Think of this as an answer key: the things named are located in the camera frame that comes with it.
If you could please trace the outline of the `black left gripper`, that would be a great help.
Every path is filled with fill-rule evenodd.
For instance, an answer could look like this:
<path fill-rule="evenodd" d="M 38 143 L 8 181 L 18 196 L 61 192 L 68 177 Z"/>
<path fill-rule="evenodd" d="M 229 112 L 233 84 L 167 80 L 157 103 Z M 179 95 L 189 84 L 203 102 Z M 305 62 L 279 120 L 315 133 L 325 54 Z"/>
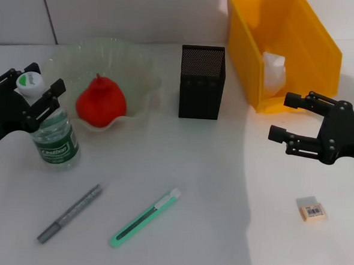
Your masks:
<path fill-rule="evenodd" d="M 28 100 L 15 91 L 40 93 L 40 74 L 39 65 L 33 62 L 23 71 L 11 68 L 0 76 L 0 141 L 14 131 L 36 132 L 44 121 L 60 114 L 58 98 L 66 91 L 63 79 Z"/>

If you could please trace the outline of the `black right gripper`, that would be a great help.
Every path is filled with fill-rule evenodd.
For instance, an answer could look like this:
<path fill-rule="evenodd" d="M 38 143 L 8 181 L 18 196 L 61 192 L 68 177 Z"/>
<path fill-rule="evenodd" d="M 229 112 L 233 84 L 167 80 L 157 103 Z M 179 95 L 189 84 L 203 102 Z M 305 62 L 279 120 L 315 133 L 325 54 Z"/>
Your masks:
<path fill-rule="evenodd" d="M 272 125 L 268 139 L 285 143 L 285 153 L 332 165 L 338 158 L 354 158 L 354 110 L 347 101 L 336 101 L 310 91 L 304 98 L 288 92 L 284 106 L 326 114 L 317 138 L 292 134 L 286 129 Z"/>

